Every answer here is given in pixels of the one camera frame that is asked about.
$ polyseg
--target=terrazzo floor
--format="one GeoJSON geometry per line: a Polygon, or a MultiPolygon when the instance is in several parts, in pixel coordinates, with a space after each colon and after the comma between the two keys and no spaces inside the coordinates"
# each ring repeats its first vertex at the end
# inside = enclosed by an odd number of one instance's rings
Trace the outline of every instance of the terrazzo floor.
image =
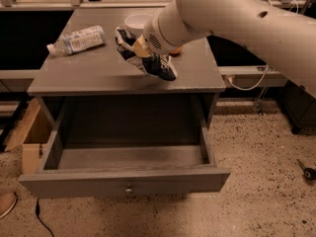
{"type": "MultiPolygon", "coordinates": [[[[218,166],[231,169],[220,193],[153,197],[40,199],[55,237],[316,236],[316,185],[296,163],[316,166],[316,130],[291,133],[278,104],[219,102],[209,132],[218,166]]],[[[21,148],[0,154],[0,194],[16,192],[0,236],[51,236],[35,215],[37,198],[17,181],[21,148]]]]}

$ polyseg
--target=white bowl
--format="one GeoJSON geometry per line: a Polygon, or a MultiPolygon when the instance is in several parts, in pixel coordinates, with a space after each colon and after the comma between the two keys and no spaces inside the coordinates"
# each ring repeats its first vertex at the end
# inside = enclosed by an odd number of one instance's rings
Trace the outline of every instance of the white bowl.
{"type": "Polygon", "coordinates": [[[125,25],[128,30],[140,37],[147,21],[151,18],[152,16],[148,14],[131,15],[125,19],[125,25]]]}

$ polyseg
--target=table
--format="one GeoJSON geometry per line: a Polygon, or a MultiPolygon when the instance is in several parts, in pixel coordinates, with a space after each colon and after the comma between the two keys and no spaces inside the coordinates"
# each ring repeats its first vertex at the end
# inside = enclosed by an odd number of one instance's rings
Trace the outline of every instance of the table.
{"type": "Polygon", "coordinates": [[[35,174],[20,182],[39,198],[220,191],[208,130],[224,83],[206,39],[173,58],[176,81],[142,74],[117,52],[114,32],[132,14],[160,8],[77,9],[64,33],[103,27],[103,46],[49,56],[28,93],[53,126],[35,174]]]}

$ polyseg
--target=white robotic arm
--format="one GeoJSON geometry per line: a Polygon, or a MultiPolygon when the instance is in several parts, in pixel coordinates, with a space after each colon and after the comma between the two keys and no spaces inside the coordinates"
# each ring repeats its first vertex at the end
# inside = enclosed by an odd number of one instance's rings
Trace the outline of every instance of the white robotic arm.
{"type": "Polygon", "coordinates": [[[209,35],[235,41],[316,97],[316,20],[261,0],[174,0],[147,22],[151,50],[209,35]]]}

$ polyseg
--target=clear water bottle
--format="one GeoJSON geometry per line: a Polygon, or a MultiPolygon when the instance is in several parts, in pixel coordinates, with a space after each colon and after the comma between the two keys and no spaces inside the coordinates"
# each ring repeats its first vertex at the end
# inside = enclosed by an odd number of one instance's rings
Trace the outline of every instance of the clear water bottle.
{"type": "Polygon", "coordinates": [[[47,46],[49,53],[55,56],[70,55],[105,43],[105,33],[101,26],[83,29],[62,35],[55,43],[47,46]]]}

